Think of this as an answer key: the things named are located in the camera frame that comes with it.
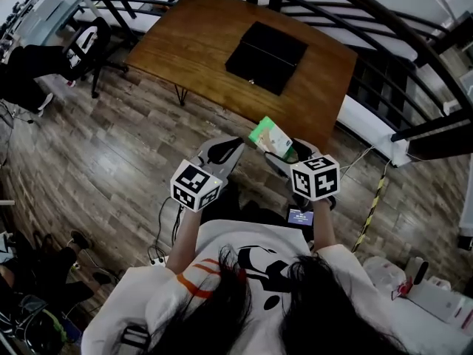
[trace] phone screen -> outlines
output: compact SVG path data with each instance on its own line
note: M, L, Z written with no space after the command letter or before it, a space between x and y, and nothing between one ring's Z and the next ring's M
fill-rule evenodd
M295 223L297 225L312 226L313 212L302 213L298 209L289 209L289 215L287 216L289 223Z

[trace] orange stripe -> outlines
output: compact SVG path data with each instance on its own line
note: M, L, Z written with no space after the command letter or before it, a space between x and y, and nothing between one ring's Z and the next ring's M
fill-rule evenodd
M218 271L214 271L212 268L205 267L202 264L194 264L194 267L203 269L204 271L207 271L209 274L220 275L220 273Z
M209 263L213 263L213 264L219 264L216 260L213 260L213 259L210 259L210 258L207 258L207 259L203 259L201 260L202 262L209 262Z
M188 281L183 274L177 275L177 281L184 285L193 296L208 299L212 295L212 291L202 291L190 281Z

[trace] shoe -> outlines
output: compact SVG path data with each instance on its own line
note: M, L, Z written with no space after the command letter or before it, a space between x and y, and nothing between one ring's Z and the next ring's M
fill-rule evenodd
M52 93L46 96L46 100L44 100L44 103L38 108L38 110L43 110L46 107L46 105L52 101L53 97L54 95Z
M71 231L72 242L79 246L82 250L90 249L92 243L79 231Z
M106 285L106 284L110 284L112 282L112 279L110 279L110 277L108 277L105 274L101 274L100 272L94 272L92 277L100 285Z

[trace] white t-shirt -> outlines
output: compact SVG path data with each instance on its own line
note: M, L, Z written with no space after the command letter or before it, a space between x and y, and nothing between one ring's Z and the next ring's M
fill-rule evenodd
M184 299L194 295L193 303L202 302L219 282L218 257L225 246L234 249L251 289L251 328L242 333L232 353L280 354L282 306L290 305L285 275L297 256L310 255L309 248L298 229L229 220L200 227L196 258L182 274L160 266L130 268L85 330L82 354L113 354L127 325L145 325L153 333ZM323 248L319 254L359 314L383 332L392 332L389 300L378 293L356 257L343 245Z

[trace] black box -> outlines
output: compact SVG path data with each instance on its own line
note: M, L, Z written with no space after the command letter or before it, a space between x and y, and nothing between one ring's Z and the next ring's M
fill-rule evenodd
M307 49L290 35L255 22L225 63L227 71L281 95Z

